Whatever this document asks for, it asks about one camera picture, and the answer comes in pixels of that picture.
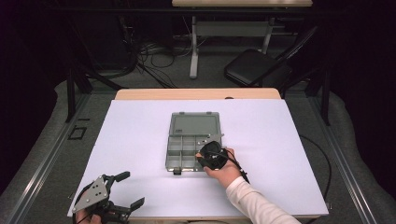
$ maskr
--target human hand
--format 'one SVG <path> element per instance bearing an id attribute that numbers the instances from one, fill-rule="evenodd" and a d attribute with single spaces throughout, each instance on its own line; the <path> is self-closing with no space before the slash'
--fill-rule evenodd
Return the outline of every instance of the human hand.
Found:
<path id="1" fill-rule="evenodd" d="M 85 209 L 76 212 L 76 222 L 79 224 L 102 224 L 102 220 L 98 215 L 90 217 Z"/>
<path id="2" fill-rule="evenodd" d="M 226 149 L 228 150 L 228 157 L 236 161 L 233 149 Z M 238 167 L 236 167 L 236 165 L 230 160 L 227 160 L 225 165 L 219 170 L 211 170 L 206 166 L 204 167 L 204 171 L 207 173 L 207 175 L 216 178 L 225 189 L 227 189 L 227 187 L 233 183 L 237 177 L 241 176 L 241 172 L 239 171 Z"/>

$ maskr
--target table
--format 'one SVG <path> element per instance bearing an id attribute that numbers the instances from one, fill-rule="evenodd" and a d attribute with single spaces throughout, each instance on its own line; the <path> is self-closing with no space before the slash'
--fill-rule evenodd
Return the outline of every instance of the table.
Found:
<path id="1" fill-rule="evenodd" d="M 245 218 L 204 172 L 166 171 L 170 118 L 177 111 L 219 112 L 223 144 L 236 149 L 254 188 L 296 217 L 328 215 L 290 112 L 274 89 L 119 91 L 78 191 L 98 175 L 130 171 L 110 195 L 121 206 L 146 197 L 130 219 Z"/>
<path id="2" fill-rule="evenodd" d="M 311 7 L 311 0 L 173 0 L 174 7 Z M 197 21 L 192 16 L 192 55 L 190 78 L 197 78 L 197 36 L 263 36 L 262 53 L 266 53 L 273 31 L 274 18 L 268 21 Z"/>

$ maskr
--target white sleeve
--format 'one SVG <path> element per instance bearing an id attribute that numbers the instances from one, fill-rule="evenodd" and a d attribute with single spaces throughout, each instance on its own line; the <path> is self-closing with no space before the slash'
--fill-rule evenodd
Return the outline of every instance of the white sleeve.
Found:
<path id="1" fill-rule="evenodd" d="M 293 224 L 297 219 L 269 202 L 262 194 L 252 188 L 242 176 L 236 178 L 226 189 L 228 199 L 239 211 L 255 224 Z"/>

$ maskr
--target white desk leg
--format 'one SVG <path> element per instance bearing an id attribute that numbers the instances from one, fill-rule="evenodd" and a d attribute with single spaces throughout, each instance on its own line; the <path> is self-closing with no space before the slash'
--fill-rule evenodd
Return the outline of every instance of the white desk leg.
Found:
<path id="1" fill-rule="evenodd" d="M 272 34 L 274 23 L 275 23 L 275 18 L 271 18 L 268 21 L 267 32 L 265 34 L 264 43 L 262 44 L 262 53 L 263 54 L 267 54 L 268 45 L 270 44 L 270 39 L 271 39 L 271 34 Z"/>
<path id="2" fill-rule="evenodd" d="M 197 48 L 197 27 L 196 18 L 192 17 L 192 55 L 191 55 L 191 68 L 190 78 L 197 78 L 198 73 L 198 48 Z"/>

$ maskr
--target gray organizer box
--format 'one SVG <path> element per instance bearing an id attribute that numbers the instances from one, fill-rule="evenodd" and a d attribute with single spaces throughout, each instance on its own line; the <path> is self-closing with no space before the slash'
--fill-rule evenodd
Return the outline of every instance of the gray organizer box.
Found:
<path id="1" fill-rule="evenodd" d="M 219 113 L 173 113 L 166 151 L 166 169 L 174 172 L 203 171 L 195 154 L 210 134 L 221 134 Z"/>

